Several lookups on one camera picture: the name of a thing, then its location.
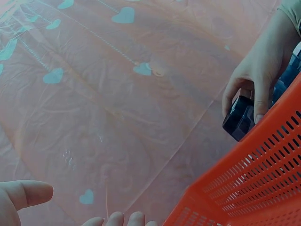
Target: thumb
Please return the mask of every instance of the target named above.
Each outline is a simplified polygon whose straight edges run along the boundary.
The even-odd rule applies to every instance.
[[[269,88],[268,80],[254,82],[254,122],[257,124],[269,109]]]
[[[0,189],[6,192],[17,211],[48,202],[53,195],[51,185],[34,180],[1,182]]]

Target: orange plastic basket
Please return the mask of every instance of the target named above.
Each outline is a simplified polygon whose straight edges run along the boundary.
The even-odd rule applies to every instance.
[[[301,226],[301,75],[164,226]]]

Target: plastic sheet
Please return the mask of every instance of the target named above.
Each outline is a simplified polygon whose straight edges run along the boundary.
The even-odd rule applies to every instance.
[[[234,144],[221,93],[278,3],[0,1],[0,179],[55,188],[23,225],[162,223]]]

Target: heart pattern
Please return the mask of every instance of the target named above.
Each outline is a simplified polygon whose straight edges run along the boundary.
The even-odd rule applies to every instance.
[[[61,4],[57,6],[58,9],[65,9],[69,8],[70,6],[73,6],[74,0],[65,0]]]
[[[17,33],[22,33],[22,32],[25,32],[25,31],[30,31],[31,29],[32,29],[31,26],[25,25],[25,26],[22,26],[22,27],[17,31]]]
[[[0,60],[8,60],[14,53],[18,40],[11,39],[7,43],[6,47],[0,51]]]
[[[33,23],[33,22],[36,22],[36,20],[38,18],[39,18],[38,16],[32,16],[32,17],[28,18],[28,20]]]
[[[4,67],[4,65],[3,65],[3,64],[0,64],[0,75],[2,74],[3,67]]]
[[[84,205],[90,205],[94,202],[94,194],[91,189],[87,189],[83,195],[79,197],[79,202]]]
[[[132,7],[123,7],[121,11],[112,16],[112,21],[119,24],[131,24],[134,22],[135,10]]]
[[[146,62],[140,63],[138,66],[135,66],[133,68],[133,71],[141,75],[146,75],[146,76],[151,75],[151,67],[149,63]]]
[[[43,77],[43,82],[46,84],[60,83],[63,78],[64,71],[62,68],[55,68],[50,73]]]
[[[61,20],[60,19],[56,19],[54,22],[52,22],[51,24],[49,24],[46,27],[46,29],[47,30],[53,30],[53,29],[57,28],[60,24],[61,24]]]

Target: hand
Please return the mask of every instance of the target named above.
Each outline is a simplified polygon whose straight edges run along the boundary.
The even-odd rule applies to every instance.
[[[102,226],[102,218],[93,218],[83,224],[83,226]],[[113,213],[106,223],[105,226],[123,226],[124,224],[124,215],[120,212]],[[127,226],[158,226],[156,222],[150,221],[145,224],[145,216],[141,212],[133,213],[130,216]]]
[[[47,183],[34,180],[0,182],[0,225],[21,226],[18,210],[48,202],[53,195],[53,187]],[[83,226],[102,226],[103,218],[92,218]],[[106,226],[123,226],[124,215],[113,213]],[[128,226],[157,226],[151,221],[145,224],[141,212],[133,213]]]
[[[0,225],[21,226],[17,211],[48,202],[52,195],[52,186],[43,182],[0,182]]]
[[[223,116],[228,113],[240,89],[241,95],[247,98],[254,96],[254,122],[258,123],[268,111],[274,85],[299,42],[293,23],[284,12],[278,10],[267,30],[234,70],[222,98]]]

